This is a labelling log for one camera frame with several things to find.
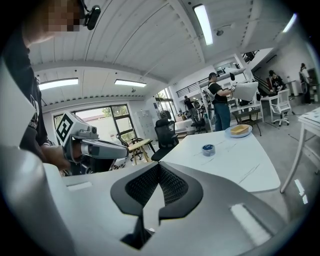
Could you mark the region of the person's left hand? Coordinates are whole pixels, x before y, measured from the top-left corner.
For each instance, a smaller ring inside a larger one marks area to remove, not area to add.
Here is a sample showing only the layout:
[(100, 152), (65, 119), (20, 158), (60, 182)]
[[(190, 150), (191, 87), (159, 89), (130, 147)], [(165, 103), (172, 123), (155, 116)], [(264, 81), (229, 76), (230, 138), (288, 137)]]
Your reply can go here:
[(82, 157), (81, 143), (75, 142), (72, 144), (72, 157), (78, 161)]

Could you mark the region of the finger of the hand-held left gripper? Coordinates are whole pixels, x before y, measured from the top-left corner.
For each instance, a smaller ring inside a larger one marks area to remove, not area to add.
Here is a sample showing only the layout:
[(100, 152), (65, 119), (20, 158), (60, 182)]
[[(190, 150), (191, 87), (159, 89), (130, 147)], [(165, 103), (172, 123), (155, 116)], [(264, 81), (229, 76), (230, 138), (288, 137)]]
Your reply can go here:
[(126, 146), (100, 139), (82, 139), (81, 153), (94, 159), (122, 159), (129, 155)]

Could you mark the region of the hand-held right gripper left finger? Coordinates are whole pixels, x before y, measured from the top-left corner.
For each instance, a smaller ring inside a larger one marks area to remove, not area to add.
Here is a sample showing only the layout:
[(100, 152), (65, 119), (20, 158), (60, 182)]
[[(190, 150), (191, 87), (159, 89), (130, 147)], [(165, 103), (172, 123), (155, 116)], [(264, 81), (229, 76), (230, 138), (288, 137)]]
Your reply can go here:
[(138, 215), (122, 213), (112, 185), (138, 169), (61, 177), (16, 147), (0, 149), (0, 190), (22, 230), (51, 256), (158, 256), (156, 236)]

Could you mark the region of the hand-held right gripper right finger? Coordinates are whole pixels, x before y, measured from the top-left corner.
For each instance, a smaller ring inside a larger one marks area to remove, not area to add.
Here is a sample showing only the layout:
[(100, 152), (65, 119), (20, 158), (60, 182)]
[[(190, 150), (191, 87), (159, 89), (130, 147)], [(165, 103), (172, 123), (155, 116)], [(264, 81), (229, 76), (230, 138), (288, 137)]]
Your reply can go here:
[(162, 220), (149, 240), (151, 256), (235, 256), (264, 244), (285, 226), (264, 201), (226, 178), (161, 163), (197, 180), (201, 202), (186, 217)]

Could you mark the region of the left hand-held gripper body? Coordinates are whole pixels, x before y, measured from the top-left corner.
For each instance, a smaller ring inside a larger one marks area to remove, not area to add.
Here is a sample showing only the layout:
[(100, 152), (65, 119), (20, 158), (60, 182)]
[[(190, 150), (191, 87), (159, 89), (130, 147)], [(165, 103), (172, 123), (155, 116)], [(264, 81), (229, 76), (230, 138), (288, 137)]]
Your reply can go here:
[(81, 140), (84, 139), (100, 140), (97, 128), (88, 124), (77, 115), (66, 111), (62, 115), (55, 133), (59, 144), (62, 146), (63, 155), (70, 163), (70, 168), (66, 171), (67, 175), (102, 173), (110, 171), (114, 166), (114, 159), (95, 159), (83, 154), (78, 161), (74, 160), (72, 155), (73, 143), (81, 143)]

